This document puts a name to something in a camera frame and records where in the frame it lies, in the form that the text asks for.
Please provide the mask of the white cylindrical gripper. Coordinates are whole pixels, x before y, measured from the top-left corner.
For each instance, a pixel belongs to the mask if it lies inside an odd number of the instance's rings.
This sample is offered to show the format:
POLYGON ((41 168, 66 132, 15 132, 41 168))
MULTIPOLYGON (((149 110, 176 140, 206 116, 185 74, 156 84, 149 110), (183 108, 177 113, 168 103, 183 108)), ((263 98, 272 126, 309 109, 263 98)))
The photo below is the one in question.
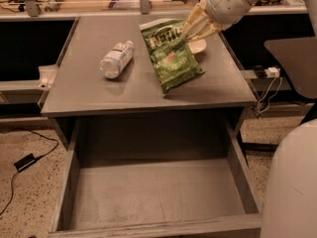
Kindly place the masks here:
POLYGON ((238 23, 256 0, 204 0, 196 4, 182 27, 181 37, 196 42, 238 23))

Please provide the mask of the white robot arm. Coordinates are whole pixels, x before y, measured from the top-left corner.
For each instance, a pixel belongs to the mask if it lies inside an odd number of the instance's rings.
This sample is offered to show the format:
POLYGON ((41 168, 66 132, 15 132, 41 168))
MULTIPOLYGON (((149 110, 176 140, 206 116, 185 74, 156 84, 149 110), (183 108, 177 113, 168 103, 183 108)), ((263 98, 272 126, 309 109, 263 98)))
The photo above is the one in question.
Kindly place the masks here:
MULTIPOLYGON (((182 37, 206 39, 237 24, 259 0, 200 0, 182 37)), ((316 99, 316 38, 269 40, 303 97, 316 99)), ((317 238, 317 120, 307 115, 286 134, 271 157, 265 181, 260 238, 317 238)))

